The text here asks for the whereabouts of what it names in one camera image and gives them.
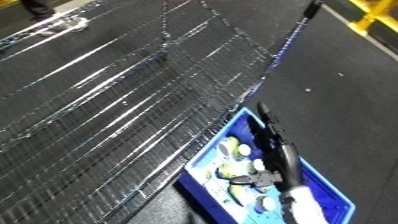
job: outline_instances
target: blue plastic crate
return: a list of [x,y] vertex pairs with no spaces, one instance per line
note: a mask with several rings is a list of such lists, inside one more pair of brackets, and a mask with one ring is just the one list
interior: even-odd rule
[[[274,186],[269,187],[265,194],[277,202],[276,209],[260,214],[254,210],[253,204],[240,206],[227,191],[228,180],[220,179],[215,174],[216,168],[226,159],[218,152],[216,146],[226,137],[234,136],[239,139],[240,143],[247,144],[252,148],[252,152],[247,158],[248,161],[261,158],[261,151],[255,147],[247,124],[249,116],[254,117],[259,124],[264,126],[251,111],[243,108],[185,166],[179,181],[218,223],[282,224],[284,221],[278,200],[280,193]],[[355,205],[303,158],[301,158],[301,162],[303,176],[315,199],[321,205],[326,220],[330,224],[348,223],[354,213]],[[264,192],[261,193],[249,186],[247,186],[247,190],[250,191],[253,199],[257,195],[264,195]]]

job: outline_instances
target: black floor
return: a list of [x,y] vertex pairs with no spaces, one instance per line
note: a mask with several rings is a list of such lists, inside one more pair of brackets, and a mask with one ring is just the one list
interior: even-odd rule
[[[269,44],[262,1],[217,6]],[[275,13],[295,16],[285,9]],[[390,224],[398,220],[397,83],[395,60],[322,11],[249,107],[260,100],[272,107],[302,155],[356,204],[351,223]],[[131,223],[213,222],[183,197],[169,186]]]

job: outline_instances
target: yellow barrier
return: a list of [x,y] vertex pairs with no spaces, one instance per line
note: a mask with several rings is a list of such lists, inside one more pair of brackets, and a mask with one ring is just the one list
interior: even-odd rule
[[18,2],[18,0],[0,0],[0,9],[6,8],[16,2]]
[[379,0],[373,2],[366,0],[350,0],[350,2],[366,12],[366,15],[360,21],[349,25],[360,35],[366,36],[369,27],[376,20],[379,20],[395,32],[398,32],[398,21],[389,15],[389,12],[398,5],[398,0]]

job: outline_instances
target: metal grate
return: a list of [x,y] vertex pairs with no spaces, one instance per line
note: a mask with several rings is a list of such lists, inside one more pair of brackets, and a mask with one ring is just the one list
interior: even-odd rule
[[90,29],[32,31],[0,59],[0,223],[128,221],[271,62],[203,1],[72,14]]

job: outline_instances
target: white object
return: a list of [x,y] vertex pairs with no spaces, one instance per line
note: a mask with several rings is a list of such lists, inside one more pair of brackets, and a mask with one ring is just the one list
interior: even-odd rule
[[239,145],[234,151],[233,156],[236,161],[242,161],[244,158],[250,155],[252,149],[246,144]]
[[276,209],[276,202],[273,198],[271,197],[265,197],[262,200],[262,206],[265,210],[271,212]]
[[293,217],[298,224],[328,224],[322,208],[315,200],[309,187],[294,188],[281,195],[285,216]]
[[264,171],[265,170],[264,163],[261,159],[255,159],[253,161],[253,167],[256,171]]
[[276,209],[276,205],[273,198],[261,195],[256,198],[255,210],[258,213],[272,212]]

